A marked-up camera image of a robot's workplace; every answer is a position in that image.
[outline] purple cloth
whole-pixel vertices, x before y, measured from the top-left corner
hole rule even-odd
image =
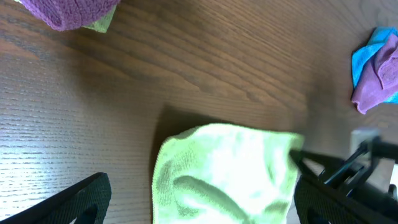
[[[63,31],[87,26],[105,16],[120,0],[21,0],[37,18]]]
[[[362,114],[398,91],[398,37],[391,34],[386,44],[364,67],[351,101]]]

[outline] fabric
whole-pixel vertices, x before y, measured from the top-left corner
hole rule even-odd
[[[35,17],[42,19],[55,30],[64,31],[89,26],[90,29],[104,32],[109,27],[114,9],[120,0],[18,1]]]
[[[360,113],[365,114],[368,109],[388,100],[397,93],[397,47],[398,37],[391,34],[385,45],[366,62],[351,99]]]
[[[168,138],[157,157],[155,224],[286,222],[303,137],[209,124]]]
[[[398,32],[393,27],[378,27],[374,30],[368,44],[356,51],[352,58],[353,83],[354,88],[358,85],[365,63],[375,55],[387,42],[391,34],[398,36]],[[398,103],[398,94],[391,96],[384,101],[385,103]]]

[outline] green towel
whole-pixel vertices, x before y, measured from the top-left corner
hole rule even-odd
[[[97,21],[93,22],[92,24],[84,26],[84,27],[88,28],[88,29],[95,30],[97,32],[106,33],[106,31],[109,28],[109,25],[111,24],[112,17],[113,17],[115,10],[116,10],[116,6],[114,6],[113,9],[110,10],[101,19],[98,19]]]
[[[154,223],[285,223],[303,137],[209,124],[168,138],[152,183]]]

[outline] blue towel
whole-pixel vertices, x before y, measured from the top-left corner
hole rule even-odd
[[[397,30],[393,27],[376,28],[368,44],[354,53],[352,61],[354,88],[359,82],[365,63],[384,46],[391,34],[398,36]],[[388,98],[385,103],[398,104],[398,93]]]

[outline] table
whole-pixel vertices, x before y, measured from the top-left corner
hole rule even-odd
[[[398,106],[350,102],[351,54],[398,23],[396,1],[123,0],[107,34],[0,8],[0,219],[106,172],[105,223],[150,223],[162,141],[208,123],[302,133],[341,157],[359,126],[398,143]]]

